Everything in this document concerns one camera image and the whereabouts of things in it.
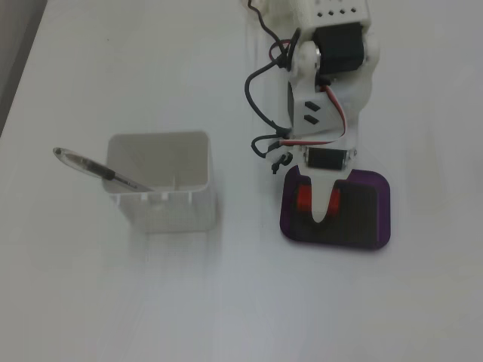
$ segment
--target ballpoint pen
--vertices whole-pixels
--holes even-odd
[[[68,149],[61,149],[56,147],[54,149],[54,155],[64,164],[67,166],[86,173],[87,175],[91,176],[98,176],[102,179],[106,179],[108,181],[112,181],[126,189],[129,189],[132,192],[151,192],[154,191],[149,187],[141,185],[132,179],[129,179],[126,176],[121,175],[102,164],[98,164],[95,161],[90,160],[89,158],[83,157],[75,153],[74,151],[70,151]]]

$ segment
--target white surface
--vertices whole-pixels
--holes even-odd
[[[0,139],[2,360],[479,360],[481,11],[371,2],[382,54],[358,161],[388,178],[393,224],[359,253],[281,236],[283,175],[250,150],[267,129],[243,94],[269,40],[238,1],[51,0]],[[286,120],[280,74],[254,96]],[[132,232],[51,154],[193,128],[220,196],[208,234]]]

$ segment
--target pen holder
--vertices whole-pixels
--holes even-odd
[[[103,181],[104,189],[136,229],[149,234],[214,227],[216,195],[206,133],[115,135],[109,141],[106,163],[154,190],[133,193]]]

